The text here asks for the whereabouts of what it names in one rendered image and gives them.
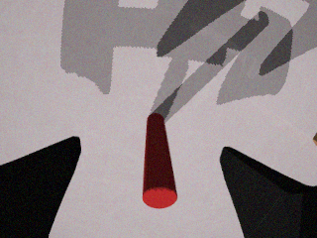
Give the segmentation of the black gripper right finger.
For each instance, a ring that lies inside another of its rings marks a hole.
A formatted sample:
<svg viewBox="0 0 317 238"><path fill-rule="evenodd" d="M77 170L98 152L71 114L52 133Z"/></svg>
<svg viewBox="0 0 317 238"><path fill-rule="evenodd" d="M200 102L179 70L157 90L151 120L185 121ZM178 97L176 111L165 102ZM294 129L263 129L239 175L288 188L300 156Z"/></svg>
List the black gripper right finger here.
<svg viewBox="0 0 317 238"><path fill-rule="evenodd" d="M317 186L223 147L223 179L245 238L305 238L317 225Z"/></svg>

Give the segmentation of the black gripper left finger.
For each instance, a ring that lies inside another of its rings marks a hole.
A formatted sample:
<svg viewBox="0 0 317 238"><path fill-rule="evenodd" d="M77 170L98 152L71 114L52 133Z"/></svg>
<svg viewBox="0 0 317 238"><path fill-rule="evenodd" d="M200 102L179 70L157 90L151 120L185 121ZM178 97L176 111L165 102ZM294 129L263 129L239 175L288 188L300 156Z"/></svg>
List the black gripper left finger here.
<svg viewBox="0 0 317 238"><path fill-rule="evenodd" d="M48 238L82 151L76 136L0 166L0 238Z"/></svg>

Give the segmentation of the dark red peg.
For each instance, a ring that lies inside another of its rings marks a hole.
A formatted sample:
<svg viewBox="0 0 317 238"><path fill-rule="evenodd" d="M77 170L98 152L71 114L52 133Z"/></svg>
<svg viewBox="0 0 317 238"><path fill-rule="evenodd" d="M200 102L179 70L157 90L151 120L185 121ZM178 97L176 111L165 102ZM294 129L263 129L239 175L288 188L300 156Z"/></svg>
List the dark red peg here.
<svg viewBox="0 0 317 238"><path fill-rule="evenodd" d="M172 206L178 198L174 185L169 146L162 116L151 114L146 127L146 165L144 166L143 203L149 207Z"/></svg>

